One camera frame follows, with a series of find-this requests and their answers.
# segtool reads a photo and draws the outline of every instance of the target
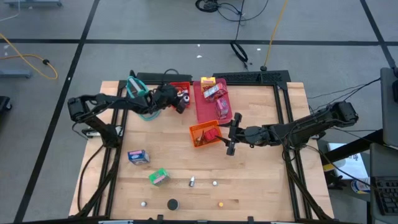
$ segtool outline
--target wooden table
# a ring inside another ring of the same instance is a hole
[[[118,82],[103,82],[101,92],[115,95],[117,86]],[[309,115],[303,83],[288,83],[288,88],[294,119]],[[240,127],[278,123],[271,86],[229,86],[228,91],[233,113],[243,116]],[[282,91],[280,98],[284,121],[287,121]],[[281,158],[282,146],[251,149],[247,144],[237,144],[235,156],[226,155],[222,142],[195,149],[188,130],[189,126],[197,124],[194,97],[191,101],[191,107],[183,114],[166,109],[149,122],[129,112],[111,218],[156,219],[162,214],[165,220],[244,221],[253,216],[255,221],[294,221],[285,163]],[[107,110],[99,117],[110,123],[112,113]],[[221,128],[221,132],[227,136],[228,128]],[[87,142],[82,167],[101,143],[100,138]],[[308,144],[317,147],[313,140]],[[135,166],[128,161],[127,152],[140,149],[149,153],[150,163]],[[301,155],[308,191],[325,213],[333,217],[319,154],[302,149]],[[103,156],[104,149],[85,172],[82,205],[98,186]],[[161,167],[170,173],[171,179],[156,187],[148,176]],[[196,178],[195,186],[189,187],[192,176]],[[212,185],[214,180],[218,182],[216,187]],[[77,213],[77,187],[71,215]],[[297,192],[301,217],[305,217],[302,197]],[[104,213],[107,194],[105,190],[100,214]],[[167,208],[171,198],[180,202],[176,211]],[[141,207],[141,202],[147,202],[147,206]],[[224,207],[220,208],[219,202],[223,202]]]

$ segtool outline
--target concrete floor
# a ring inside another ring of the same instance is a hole
[[[237,23],[217,13],[198,11],[194,0],[101,0],[88,39],[233,39]],[[240,6],[241,1],[228,1]],[[394,0],[367,0],[382,36],[398,41],[398,15]],[[264,1],[246,1],[246,17],[255,15]],[[0,32],[15,39],[79,39],[93,0],[68,0],[62,8],[23,9],[19,17],[0,22]],[[258,18],[239,31],[245,40],[269,40],[283,1],[269,0]],[[15,9],[0,4],[0,15]],[[277,40],[377,41],[366,14],[357,0],[290,1],[279,24]],[[39,54],[51,61],[60,78],[46,80],[35,73],[29,80],[1,79],[0,95],[12,98],[14,108],[1,117],[0,129],[0,223],[12,222],[40,151],[55,105],[70,68],[77,44],[15,44],[22,53]],[[0,44],[0,55],[14,55]],[[244,45],[252,65],[259,70],[268,45]],[[389,47],[398,60],[398,47]],[[29,59],[52,75],[38,60]],[[348,88],[376,79],[388,67],[380,46],[273,45],[269,70],[289,70],[293,82],[304,82],[307,96]],[[0,60],[0,68],[26,68],[19,59]],[[197,80],[216,72],[242,72],[242,63],[226,44],[85,44],[67,98],[95,94],[103,80],[122,80],[130,69],[163,72],[176,68]],[[338,95],[309,100],[317,107]],[[349,100],[360,120],[350,129],[381,127],[379,83],[367,86]],[[43,169],[24,221],[65,218],[68,215],[85,148],[85,141],[73,133],[72,122],[63,107]],[[325,140],[350,142],[355,138],[328,131]],[[339,192],[331,192],[336,218],[364,223],[366,204]]]

